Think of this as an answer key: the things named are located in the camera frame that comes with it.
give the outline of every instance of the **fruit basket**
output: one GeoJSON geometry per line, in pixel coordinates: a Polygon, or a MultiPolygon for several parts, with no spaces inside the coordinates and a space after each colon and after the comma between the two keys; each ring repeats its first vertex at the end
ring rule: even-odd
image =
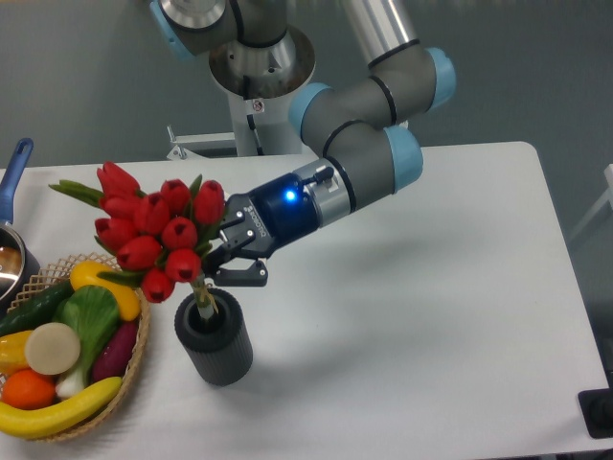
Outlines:
{"type": "MultiPolygon", "coordinates": [[[[94,261],[109,266],[110,268],[118,268],[115,262],[115,258],[110,255],[100,255],[92,253],[89,255],[71,255],[65,259],[60,259],[54,264],[49,264],[45,268],[41,268],[38,274],[31,277],[30,282],[24,285],[21,292],[19,292],[16,298],[12,301],[9,311],[18,309],[28,299],[58,283],[62,280],[69,278],[73,268],[83,261],[94,261]]],[[[94,415],[83,420],[82,422],[71,425],[70,427],[63,429],[60,432],[46,436],[35,438],[36,441],[45,442],[58,442],[66,441],[76,438],[82,434],[89,432],[96,426],[103,423],[108,417],[117,409],[119,404],[124,399],[127,392],[134,385],[139,367],[141,365],[144,350],[148,341],[149,322],[150,322],[150,307],[147,299],[143,295],[142,291],[136,289],[136,294],[140,301],[141,311],[136,319],[138,324],[138,331],[136,335],[136,342],[132,349],[132,355],[130,361],[125,369],[125,373],[122,377],[122,383],[119,392],[107,403],[102,409],[96,412],[94,415]]],[[[6,376],[0,374],[0,394],[2,388],[6,382],[6,376]]]]}

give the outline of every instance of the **saucepan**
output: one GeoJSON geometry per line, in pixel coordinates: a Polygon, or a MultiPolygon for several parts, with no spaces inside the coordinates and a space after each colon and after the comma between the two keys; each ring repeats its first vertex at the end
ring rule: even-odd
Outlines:
{"type": "Polygon", "coordinates": [[[40,268],[26,243],[11,227],[15,191],[33,148],[32,139],[21,139],[17,143],[0,182],[0,318],[6,315],[17,293],[40,268]]]}

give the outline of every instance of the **purple eggplant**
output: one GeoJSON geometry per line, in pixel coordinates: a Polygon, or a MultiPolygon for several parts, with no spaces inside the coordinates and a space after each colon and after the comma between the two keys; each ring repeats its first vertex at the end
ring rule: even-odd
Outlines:
{"type": "Polygon", "coordinates": [[[137,333],[138,324],[135,321],[119,327],[92,367],[92,382],[124,376],[125,368],[132,358],[137,333]]]}

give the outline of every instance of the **blue pot handle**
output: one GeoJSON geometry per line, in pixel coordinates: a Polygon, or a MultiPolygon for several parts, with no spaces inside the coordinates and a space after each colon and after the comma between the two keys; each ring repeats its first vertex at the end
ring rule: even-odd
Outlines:
{"type": "Polygon", "coordinates": [[[9,166],[0,182],[0,221],[12,223],[12,202],[17,190],[17,184],[23,170],[26,169],[30,153],[34,148],[32,139],[24,138],[17,142],[9,166]]]}

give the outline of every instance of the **black object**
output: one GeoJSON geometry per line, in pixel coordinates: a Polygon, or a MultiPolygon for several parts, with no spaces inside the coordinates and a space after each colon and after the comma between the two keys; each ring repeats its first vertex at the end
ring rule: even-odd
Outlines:
{"type": "Polygon", "coordinates": [[[327,180],[330,180],[334,177],[334,168],[327,166],[325,168],[323,168],[321,171],[316,172],[312,177],[309,177],[307,179],[304,179],[302,181],[301,185],[308,185],[308,184],[321,184],[327,180]]]}
{"type": "Polygon", "coordinates": [[[261,288],[266,286],[267,281],[268,270],[261,261],[255,261],[243,270],[220,268],[215,275],[215,283],[218,286],[261,288]]]}
{"type": "Polygon", "coordinates": [[[613,437],[613,391],[586,390],[579,393],[579,404],[587,431],[594,439],[613,437]]]}
{"type": "Polygon", "coordinates": [[[32,139],[21,139],[0,183],[0,318],[40,265],[12,225],[13,199],[21,174],[34,148],[32,139]]]}
{"type": "Polygon", "coordinates": [[[247,373],[253,349],[237,299],[222,289],[210,288],[209,292],[219,308],[218,322],[204,323],[190,294],[174,316],[174,330],[200,377],[224,386],[247,373]]]}

